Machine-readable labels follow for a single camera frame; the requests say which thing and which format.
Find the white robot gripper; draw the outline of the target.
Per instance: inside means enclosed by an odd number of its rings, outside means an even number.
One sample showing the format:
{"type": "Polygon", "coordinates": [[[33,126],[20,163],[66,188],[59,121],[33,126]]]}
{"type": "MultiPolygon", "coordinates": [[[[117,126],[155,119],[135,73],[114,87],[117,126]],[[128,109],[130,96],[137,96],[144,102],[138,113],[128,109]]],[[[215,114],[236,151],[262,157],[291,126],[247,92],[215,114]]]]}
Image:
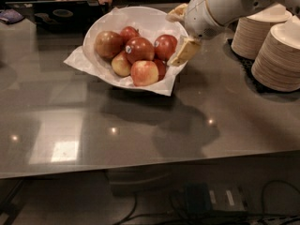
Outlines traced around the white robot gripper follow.
{"type": "Polygon", "coordinates": [[[181,4],[166,15],[166,20],[171,23],[184,22],[190,35],[179,38],[175,52],[167,62],[168,66],[185,64],[200,50],[200,39],[212,39],[224,30],[211,15],[207,0],[190,0],[188,4],[181,4]]]}

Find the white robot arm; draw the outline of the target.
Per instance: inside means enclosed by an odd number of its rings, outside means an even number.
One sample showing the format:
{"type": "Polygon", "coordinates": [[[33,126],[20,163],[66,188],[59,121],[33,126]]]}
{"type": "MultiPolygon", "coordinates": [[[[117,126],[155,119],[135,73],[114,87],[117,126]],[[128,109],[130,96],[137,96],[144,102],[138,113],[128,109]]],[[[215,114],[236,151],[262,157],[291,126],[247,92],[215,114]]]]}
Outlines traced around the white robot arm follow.
{"type": "Polygon", "coordinates": [[[168,66],[181,66],[201,48],[203,40],[222,33],[232,22],[279,3],[299,15],[300,0],[190,0],[166,15],[169,22],[181,22],[187,35],[178,41],[168,66]]]}

